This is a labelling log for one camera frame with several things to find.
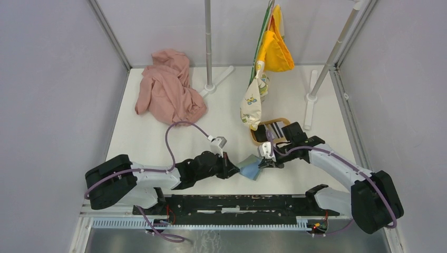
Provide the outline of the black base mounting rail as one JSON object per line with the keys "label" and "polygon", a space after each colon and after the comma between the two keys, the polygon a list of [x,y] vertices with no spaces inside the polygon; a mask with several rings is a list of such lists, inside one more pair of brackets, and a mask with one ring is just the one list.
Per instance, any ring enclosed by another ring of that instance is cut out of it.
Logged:
{"label": "black base mounting rail", "polygon": [[167,218],[174,225],[295,225],[298,217],[325,218],[324,210],[305,195],[166,195],[147,216]]}

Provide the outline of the pink crumpled garment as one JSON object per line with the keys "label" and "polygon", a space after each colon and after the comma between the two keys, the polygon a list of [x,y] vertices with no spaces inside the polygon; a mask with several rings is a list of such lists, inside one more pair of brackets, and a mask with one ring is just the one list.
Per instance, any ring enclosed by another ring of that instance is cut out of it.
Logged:
{"label": "pink crumpled garment", "polygon": [[136,114],[149,112],[169,125],[196,123],[208,108],[199,92],[191,87],[189,58],[182,52],[165,49],[152,53],[152,61],[142,72]]}

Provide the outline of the cartoon print children's garment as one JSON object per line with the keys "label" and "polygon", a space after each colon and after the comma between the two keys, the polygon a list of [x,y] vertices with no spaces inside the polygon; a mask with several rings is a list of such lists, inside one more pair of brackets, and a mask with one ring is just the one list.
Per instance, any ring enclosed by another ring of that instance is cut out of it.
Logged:
{"label": "cartoon print children's garment", "polygon": [[251,69],[249,85],[240,104],[240,119],[250,130],[257,130],[262,102],[268,94],[268,72],[293,70],[295,64],[285,43],[283,14],[280,5],[269,1]]}

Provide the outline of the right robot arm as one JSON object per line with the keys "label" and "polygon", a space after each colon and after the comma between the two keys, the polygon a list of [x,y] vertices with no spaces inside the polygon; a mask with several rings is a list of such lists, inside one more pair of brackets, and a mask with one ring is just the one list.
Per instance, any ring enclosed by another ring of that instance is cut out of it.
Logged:
{"label": "right robot arm", "polygon": [[283,168],[285,163],[300,159],[324,170],[346,188],[346,191],[338,191],[320,184],[309,189],[304,201],[309,214],[336,211],[350,217],[367,234],[382,228],[396,228],[398,218],[404,215],[388,173],[373,172],[350,162],[320,137],[308,137],[299,123],[280,129],[262,124],[252,136],[259,142],[260,168]]}

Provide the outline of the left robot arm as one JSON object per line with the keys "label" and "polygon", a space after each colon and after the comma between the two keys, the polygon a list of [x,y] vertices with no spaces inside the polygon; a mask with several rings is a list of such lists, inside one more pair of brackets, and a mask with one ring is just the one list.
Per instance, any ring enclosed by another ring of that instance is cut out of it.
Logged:
{"label": "left robot arm", "polygon": [[128,155],[120,154],[85,174],[88,187],[85,197],[93,210],[123,204],[139,206],[159,215],[166,207],[162,189],[188,189],[200,180],[228,179],[239,171],[226,153],[219,155],[204,151],[174,166],[153,168],[132,162]]}

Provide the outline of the metal rack pole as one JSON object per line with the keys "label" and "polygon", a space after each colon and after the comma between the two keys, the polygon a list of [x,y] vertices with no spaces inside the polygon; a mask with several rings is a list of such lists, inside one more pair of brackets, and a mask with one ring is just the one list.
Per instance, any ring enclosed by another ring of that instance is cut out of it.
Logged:
{"label": "metal rack pole", "polygon": [[206,71],[207,82],[199,93],[203,98],[216,92],[217,87],[229,77],[235,68],[229,66],[214,80],[212,79],[212,38],[211,38],[211,0],[205,0],[205,38],[206,38]]}
{"label": "metal rack pole", "polygon": [[337,41],[325,63],[323,66],[321,72],[318,72],[316,70],[312,70],[311,77],[310,77],[310,83],[309,83],[309,92],[305,96],[306,100],[306,111],[304,116],[304,130],[311,130],[312,129],[312,122],[313,122],[313,115],[314,115],[314,108],[315,104],[318,100],[317,92],[319,91],[322,82],[325,79],[325,76],[327,75],[329,71],[329,67],[334,64],[334,60],[337,56],[338,51],[341,49],[342,44],[344,43],[349,30],[354,24],[354,21],[364,3],[362,0],[355,0],[353,1],[353,8],[351,10],[351,13],[340,33],[340,35],[337,38]]}

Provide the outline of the yellow oval tray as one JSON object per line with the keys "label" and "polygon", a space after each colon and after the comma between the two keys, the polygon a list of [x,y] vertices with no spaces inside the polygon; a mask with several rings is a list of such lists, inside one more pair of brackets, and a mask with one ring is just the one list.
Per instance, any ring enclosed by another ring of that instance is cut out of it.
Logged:
{"label": "yellow oval tray", "polygon": [[285,135],[282,128],[290,125],[290,121],[285,118],[277,118],[270,121],[261,122],[257,130],[250,130],[250,136],[254,145],[259,146],[264,142],[267,142],[266,130],[269,130],[273,135],[274,144],[280,142],[286,142]]}

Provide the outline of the black phone in tray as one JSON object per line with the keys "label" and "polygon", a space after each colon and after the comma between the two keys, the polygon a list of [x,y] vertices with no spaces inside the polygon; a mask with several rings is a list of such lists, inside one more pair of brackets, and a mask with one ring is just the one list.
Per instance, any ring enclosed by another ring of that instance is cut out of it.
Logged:
{"label": "black phone in tray", "polygon": [[264,124],[259,125],[257,130],[251,130],[254,141],[259,143],[267,142],[268,138],[266,135],[266,131],[267,128]]}

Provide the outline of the left metal rack pole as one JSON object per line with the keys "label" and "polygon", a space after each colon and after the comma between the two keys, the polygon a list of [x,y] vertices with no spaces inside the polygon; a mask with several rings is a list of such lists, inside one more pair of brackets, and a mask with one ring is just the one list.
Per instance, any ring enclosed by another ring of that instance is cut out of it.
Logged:
{"label": "left metal rack pole", "polygon": [[206,71],[207,82],[199,93],[203,98],[216,92],[217,87],[229,77],[235,68],[229,66],[214,80],[212,79],[212,38],[211,38],[211,0],[205,0],[205,38],[206,38]]}

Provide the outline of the right metal rack pole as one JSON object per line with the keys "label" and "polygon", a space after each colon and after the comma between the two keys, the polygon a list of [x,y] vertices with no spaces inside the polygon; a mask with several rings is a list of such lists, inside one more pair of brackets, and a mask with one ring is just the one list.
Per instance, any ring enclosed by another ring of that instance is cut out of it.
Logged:
{"label": "right metal rack pole", "polygon": [[312,70],[311,77],[310,77],[310,83],[309,83],[309,92],[305,96],[306,100],[306,111],[304,116],[304,130],[311,130],[312,129],[312,122],[313,122],[313,115],[314,115],[314,108],[315,104],[318,100],[317,92],[319,91],[322,82],[325,79],[325,76],[327,75],[329,71],[329,67],[334,64],[334,60],[337,56],[338,51],[341,49],[342,44],[344,43],[349,30],[354,24],[354,21],[364,3],[362,0],[355,0],[353,1],[353,8],[351,10],[351,13],[340,33],[340,35],[337,38],[337,41],[325,63],[323,66],[321,72],[318,72],[316,70]]}

